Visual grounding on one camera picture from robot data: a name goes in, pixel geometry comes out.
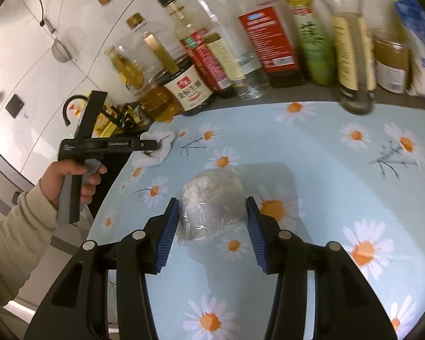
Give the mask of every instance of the wrapped food in plastic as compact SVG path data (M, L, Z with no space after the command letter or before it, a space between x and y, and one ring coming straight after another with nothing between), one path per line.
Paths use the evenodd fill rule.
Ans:
M232 170L206 170L182 189L178 242L207 243L247 222L243 186Z

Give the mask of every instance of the plastic bag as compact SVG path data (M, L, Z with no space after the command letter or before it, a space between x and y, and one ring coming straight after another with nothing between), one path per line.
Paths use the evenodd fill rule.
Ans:
M231 170L207 170L182 188L178 243L207 243L247 222L243 186Z
M417 0L396 1L395 10L413 50L413 81L407 92L425 96L425 11Z

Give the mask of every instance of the white cloth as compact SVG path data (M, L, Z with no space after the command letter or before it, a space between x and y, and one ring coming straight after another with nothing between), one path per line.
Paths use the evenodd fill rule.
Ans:
M172 142L175 133L172 131L152 131L143 133L140 136L143 141L155 140L159 143L159 148L149 154L144 151L132 152L131 163L134 167L148 167L159 165L169 155L172 149Z

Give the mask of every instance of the red label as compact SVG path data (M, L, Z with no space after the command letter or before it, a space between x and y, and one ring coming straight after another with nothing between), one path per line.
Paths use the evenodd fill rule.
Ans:
M195 66L202 72L204 79L212 90L228 88L231 83L227 79L225 71L202 40L202 36L205 33L205 30L196 31L184 38L181 43L188 51Z
M180 81L177 81L176 84L178 84L178 87L183 89L186 88L189 84L191 84L191 81L188 76L185 76Z
M260 61L268 73L298 68L297 58L272 6L241 15Z

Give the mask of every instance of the human hand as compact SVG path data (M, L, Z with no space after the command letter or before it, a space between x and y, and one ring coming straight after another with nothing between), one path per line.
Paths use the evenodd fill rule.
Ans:
M86 171L86 166L79 165L73 160L52 162L43 177L39 180L39 186L44 196L57 209L58 196L60 195L64 177L67 175L84 175ZM94 173L88 178L88 184L83 185L80 190L81 203L91 203L93 195L96 192L96 185L101 182L101 174L106 172L107 168L101 165L97 173Z

